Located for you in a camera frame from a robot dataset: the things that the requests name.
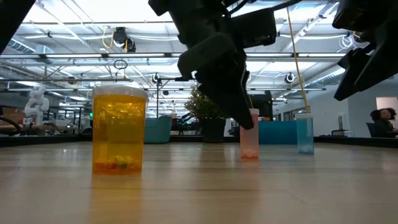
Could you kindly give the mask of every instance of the woman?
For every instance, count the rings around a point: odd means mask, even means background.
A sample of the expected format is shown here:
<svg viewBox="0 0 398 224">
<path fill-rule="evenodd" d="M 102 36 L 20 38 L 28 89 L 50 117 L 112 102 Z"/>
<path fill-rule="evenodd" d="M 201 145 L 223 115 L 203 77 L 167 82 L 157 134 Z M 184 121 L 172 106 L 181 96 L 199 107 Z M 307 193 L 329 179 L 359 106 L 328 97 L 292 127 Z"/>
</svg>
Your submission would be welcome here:
<svg viewBox="0 0 398 224">
<path fill-rule="evenodd" d="M 381 110 L 372 111 L 371 117 L 374 121 L 374 137 L 376 138 L 395 138 L 397 133 L 392 133 L 393 131 L 398 131 L 392 127 L 389 120 L 395 119 L 397 115 L 396 111 L 392 108 L 384 108 Z"/>
</svg>

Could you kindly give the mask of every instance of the wooden table surface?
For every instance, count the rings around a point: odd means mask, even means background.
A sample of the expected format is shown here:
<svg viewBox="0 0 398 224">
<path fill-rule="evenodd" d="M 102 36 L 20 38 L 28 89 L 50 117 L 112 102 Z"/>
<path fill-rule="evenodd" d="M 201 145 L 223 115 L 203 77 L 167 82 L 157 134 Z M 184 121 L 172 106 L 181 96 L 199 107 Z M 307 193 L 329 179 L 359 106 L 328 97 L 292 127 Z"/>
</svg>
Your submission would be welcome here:
<svg viewBox="0 0 398 224">
<path fill-rule="evenodd" d="M 398 153 L 317 144 L 146 145 L 141 174 L 91 175 L 91 143 L 0 148 L 0 223 L 398 223 Z"/>
</svg>

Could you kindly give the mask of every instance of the green plant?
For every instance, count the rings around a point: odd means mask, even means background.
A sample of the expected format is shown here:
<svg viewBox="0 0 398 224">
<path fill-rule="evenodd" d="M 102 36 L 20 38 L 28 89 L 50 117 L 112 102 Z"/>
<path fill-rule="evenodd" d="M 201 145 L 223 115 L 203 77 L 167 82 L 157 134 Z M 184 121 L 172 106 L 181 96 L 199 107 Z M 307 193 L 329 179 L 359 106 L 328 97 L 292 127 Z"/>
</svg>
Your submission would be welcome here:
<svg viewBox="0 0 398 224">
<path fill-rule="evenodd" d="M 196 118 L 225 119 L 230 116 L 218 105 L 214 104 L 196 86 L 193 86 L 191 97 L 185 103 L 185 108 Z"/>
</svg>

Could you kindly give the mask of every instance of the yellow translucent container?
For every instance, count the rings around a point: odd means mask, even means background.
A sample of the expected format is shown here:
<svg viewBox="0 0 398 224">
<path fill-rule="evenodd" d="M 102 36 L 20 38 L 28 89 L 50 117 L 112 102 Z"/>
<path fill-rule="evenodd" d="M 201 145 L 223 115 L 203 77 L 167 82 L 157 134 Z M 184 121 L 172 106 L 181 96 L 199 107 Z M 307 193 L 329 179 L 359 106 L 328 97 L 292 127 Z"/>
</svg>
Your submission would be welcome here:
<svg viewBox="0 0 398 224">
<path fill-rule="evenodd" d="M 141 172 L 148 95 L 123 86 L 93 90 L 93 174 Z"/>
</svg>

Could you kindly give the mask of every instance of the clear plastic cup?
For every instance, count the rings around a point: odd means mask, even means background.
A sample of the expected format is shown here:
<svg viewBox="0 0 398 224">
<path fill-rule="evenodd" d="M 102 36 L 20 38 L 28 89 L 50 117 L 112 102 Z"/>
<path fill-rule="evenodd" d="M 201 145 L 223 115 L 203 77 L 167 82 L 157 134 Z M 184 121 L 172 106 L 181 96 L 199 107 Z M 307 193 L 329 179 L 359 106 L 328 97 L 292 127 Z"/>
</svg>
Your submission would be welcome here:
<svg viewBox="0 0 398 224">
<path fill-rule="evenodd" d="M 259 114 L 258 109 L 250 109 L 251 118 L 254 127 L 246 130 L 240 127 L 241 139 L 241 158 L 258 159 L 259 158 Z"/>
<path fill-rule="evenodd" d="M 142 170 L 148 95 L 109 85 L 93 90 L 93 174 L 124 175 Z"/>
<path fill-rule="evenodd" d="M 300 154 L 313 155 L 313 116 L 312 114 L 296 114 L 297 148 Z"/>
</svg>

